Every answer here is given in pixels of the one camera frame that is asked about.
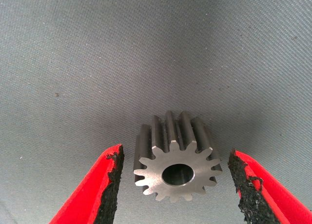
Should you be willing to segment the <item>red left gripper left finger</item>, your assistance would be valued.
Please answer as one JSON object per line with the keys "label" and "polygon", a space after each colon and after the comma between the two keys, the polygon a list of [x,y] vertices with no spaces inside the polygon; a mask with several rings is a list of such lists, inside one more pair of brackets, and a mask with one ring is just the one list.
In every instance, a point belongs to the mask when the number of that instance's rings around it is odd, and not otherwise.
{"label": "red left gripper left finger", "polygon": [[112,224],[123,169],[121,144],[106,149],[62,205],[51,224]]}

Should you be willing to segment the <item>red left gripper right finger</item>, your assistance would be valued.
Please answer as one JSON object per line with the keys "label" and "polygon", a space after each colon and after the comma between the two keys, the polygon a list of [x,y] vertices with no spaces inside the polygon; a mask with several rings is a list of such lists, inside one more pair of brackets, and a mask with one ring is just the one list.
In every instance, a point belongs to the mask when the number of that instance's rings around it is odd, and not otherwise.
{"label": "red left gripper right finger", "polygon": [[248,224],[312,222],[312,211],[251,156],[233,149],[228,167]]}

